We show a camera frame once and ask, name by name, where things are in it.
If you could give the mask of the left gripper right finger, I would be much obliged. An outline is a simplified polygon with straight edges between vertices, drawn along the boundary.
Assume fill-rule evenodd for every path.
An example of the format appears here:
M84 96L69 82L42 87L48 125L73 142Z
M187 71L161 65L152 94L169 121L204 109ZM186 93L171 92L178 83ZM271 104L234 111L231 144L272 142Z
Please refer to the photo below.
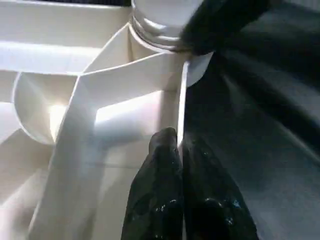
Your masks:
M182 145L188 240L257 240L256 224L235 181L210 146L196 135Z

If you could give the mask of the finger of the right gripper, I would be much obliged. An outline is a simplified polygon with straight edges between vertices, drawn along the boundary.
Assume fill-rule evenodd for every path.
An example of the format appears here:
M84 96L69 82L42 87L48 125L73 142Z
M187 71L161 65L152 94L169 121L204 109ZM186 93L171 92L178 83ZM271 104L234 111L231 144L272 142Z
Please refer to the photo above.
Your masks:
M204 0L183 27L181 46L195 55L213 52L270 7L269 0Z

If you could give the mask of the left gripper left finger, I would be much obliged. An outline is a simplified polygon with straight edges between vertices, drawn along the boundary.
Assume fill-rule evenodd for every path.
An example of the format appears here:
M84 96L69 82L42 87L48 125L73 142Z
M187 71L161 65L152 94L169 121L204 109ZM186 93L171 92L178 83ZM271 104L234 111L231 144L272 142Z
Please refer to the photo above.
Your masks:
M184 197L177 133L155 133L129 190L121 239L181 240Z

